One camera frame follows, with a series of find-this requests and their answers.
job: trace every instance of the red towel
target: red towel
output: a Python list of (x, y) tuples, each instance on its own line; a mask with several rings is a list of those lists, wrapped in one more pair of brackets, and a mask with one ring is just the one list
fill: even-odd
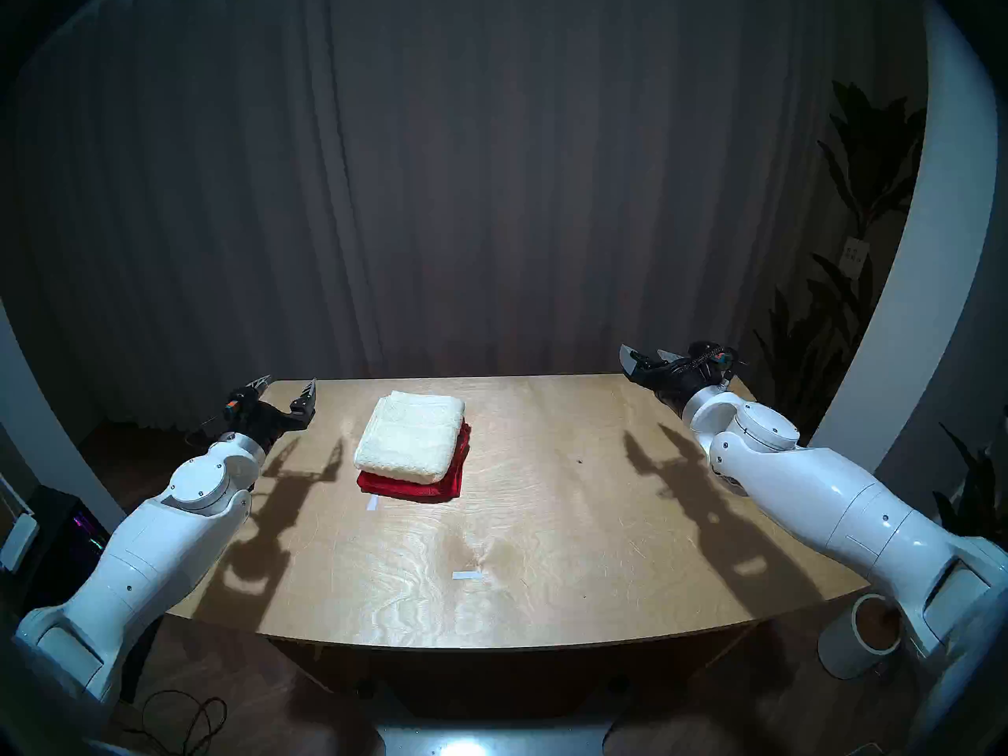
[(465, 422), (459, 430), (459, 438), (455, 443), (455, 457), (448, 467), (445, 476), (438, 482), (429, 485), (418, 485), (415, 482), (403, 482), (389, 477), (381, 477), (362, 471), (357, 476), (357, 484), (365, 493), (392, 498), (416, 499), (418, 501), (448, 501), (458, 498), (462, 491), (462, 464), (469, 454), (469, 433), (472, 428)]

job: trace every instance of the electrical outlet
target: electrical outlet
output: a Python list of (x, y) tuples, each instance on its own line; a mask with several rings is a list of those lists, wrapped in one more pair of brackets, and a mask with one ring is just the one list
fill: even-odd
[(854, 280), (861, 275), (868, 257), (868, 243), (857, 238), (848, 238), (844, 244), (844, 253), (840, 255), (840, 272)]

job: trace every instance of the white pillar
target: white pillar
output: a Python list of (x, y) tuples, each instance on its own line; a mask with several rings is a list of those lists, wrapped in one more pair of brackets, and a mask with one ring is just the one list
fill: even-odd
[(49, 408), (2, 302), (0, 422), (39, 484), (77, 496), (109, 533), (115, 530), (126, 514), (84, 462)]
[[(861, 347), (811, 439), (869, 471), (892, 448), (946, 355), (974, 284), (995, 197), (994, 88), (940, 5), (925, 0), (924, 11), (927, 123), (906, 227)], [(948, 444), (936, 420), (933, 429)]]

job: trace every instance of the wooden floor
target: wooden floor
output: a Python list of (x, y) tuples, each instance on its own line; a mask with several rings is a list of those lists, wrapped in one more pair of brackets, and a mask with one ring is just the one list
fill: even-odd
[[(96, 432), (82, 445), (82, 453), (127, 511), (160, 492), (174, 468), (195, 453), (181, 444), (180, 434), (168, 431), (106, 425)], [(885, 671), (841, 681), (831, 677), (816, 657), (820, 630), (847, 604), (830, 602), (760, 624), (713, 665), (691, 675), (681, 671), (681, 664), (666, 672), (667, 664), (656, 659), (648, 677), (639, 682), (635, 678), (635, 701), (610, 732), (606, 754), (842, 756), (867, 742), (876, 742), (885, 751), (898, 749), (919, 699), (909, 663), (897, 661)], [(689, 643), (683, 645), (688, 652)], [(668, 645), (643, 649), (665, 656)], [(639, 653), (635, 652), (638, 661)], [(541, 659), (542, 687), (558, 681), (549, 676), (557, 674), (554, 658), (547, 652), (523, 659), (525, 664)], [(591, 661), (593, 656), (585, 658)], [(498, 659), (507, 666), (506, 654)], [(459, 717), (459, 708), (451, 704), (444, 711), (429, 709), (431, 700), (453, 699), (453, 688), (445, 686), (460, 682), (458, 661), (435, 652), (397, 655), (396, 651), (382, 651), (380, 661), (346, 652), (324, 653), (320, 658), (322, 663), (350, 660), (355, 666), (348, 667), (347, 676), (362, 674), (361, 666), (380, 667), (382, 677), (407, 706), (411, 688), (429, 688), (423, 713)], [(613, 672), (619, 671), (614, 665)], [(481, 665), (479, 673), (485, 672)], [(598, 679), (585, 675), (585, 695)], [(384, 752), (349, 687), (334, 691), (320, 687), (255, 634), (171, 616), (165, 617), (154, 640), (136, 704), (120, 703), (104, 739), (155, 753), (143, 737), (122, 729), (137, 728), (143, 701), (164, 688), (185, 690), (201, 700), (219, 696), (227, 702), (227, 723), (211, 749), (218, 756)], [(570, 690), (570, 678), (564, 690)], [(180, 697), (161, 697), (148, 708), (147, 727), (176, 751), (194, 712), (193, 703)], [(202, 736), (203, 726), (198, 726), (197, 736)]]

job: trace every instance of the cable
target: cable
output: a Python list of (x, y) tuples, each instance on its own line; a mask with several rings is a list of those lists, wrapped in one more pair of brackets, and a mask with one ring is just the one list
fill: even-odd
[(20, 514), (14, 511), (14, 507), (12, 507), (10, 504), (7, 503), (6, 498), (0, 498), (0, 501), (3, 501), (3, 505), (7, 507), (7, 511), (10, 512), (10, 516), (13, 517), (15, 520), (21, 516)]
[[(7, 493), (12, 495), (14, 497), (14, 500), (17, 501), (17, 503), (21, 505), (21, 508), (29, 515), (34, 514), (34, 512), (31, 511), (31, 508), (26, 503), (24, 503), (24, 500), (19, 495), (17, 495), (17, 491), (14, 490), (13, 487), (11, 487), (11, 484), (7, 482), (6, 479), (4, 479), (4, 476), (2, 474), (0, 474), (0, 490), (5, 490)], [(3, 502), (4, 504), (7, 504), (7, 508), (10, 509), (10, 504), (7, 502), (7, 500), (3, 499)], [(10, 513), (14, 515), (14, 519), (16, 520), (18, 515), (14, 514), (13, 509), (10, 509)]]
[[(197, 450), (206, 450), (209, 445), (206, 445), (206, 444), (202, 444), (202, 445), (201, 444), (196, 444), (196, 443), (194, 443), (193, 439), (196, 436), (196, 434), (202, 432), (203, 429), (207, 425), (209, 425), (214, 420), (220, 419), (220, 418), (221, 418), (221, 414), (214, 414), (214, 416), (210, 417), (209, 419), (205, 419), (203, 422), (200, 423), (200, 426), (196, 430), (190, 430), (184, 436), (182, 436), (182, 439), (190, 447), (194, 447)], [(206, 433), (204, 433), (203, 437), (204, 437), (205, 440), (210, 440), (209, 436), (207, 436)]]
[[(147, 706), (157, 697), (165, 694), (178, 694), (186, 699), (193, 700), (197, 704), (196, 714), (193, 716), (193, 721), (190, 723), (190, 728), (185, 732), (185, 739), (182, 740), (182, 748), (180, 751), (168, 750), (164, 743), (158, 740), (154, 735), (147, 731), (146, 716), (147, 716)], [(221, 722), (215, 727), (210, 722), (210, 714), (207, 713), (207, 709), (214, 704), (219, 703), (221, 706)], [(207, 722), (207, 734), (196, 741), (194, 745), (190, 745), (190, 740), (193, 737), (193, 730), (196, 729), (197, 721), (200, 720), (200, 716), (203, 716), (204, 720)], [(157, 752), (161, 756), (196, 756), (201, 748), (205, 748), (204, 753), (206, 754), (210, 750), (210, 743), (224, 728), (225, 722), (228, 720), (228, 704), (220, 697), (211, 697), (204, 702), (200, 702), (192, 694), (186, 694), (184, 690), (178, 690), (177, 688), (165, 688), (164, 690), (158, 690), (147, 697), (146, 701), (143, 703), (143, 707), (140, 709), (140, 728), (139, 729), (126, 729), (122, 727), (122, 730), (128, 734), (141, 734), (150, 740), (151, 744), (157, 749)]]

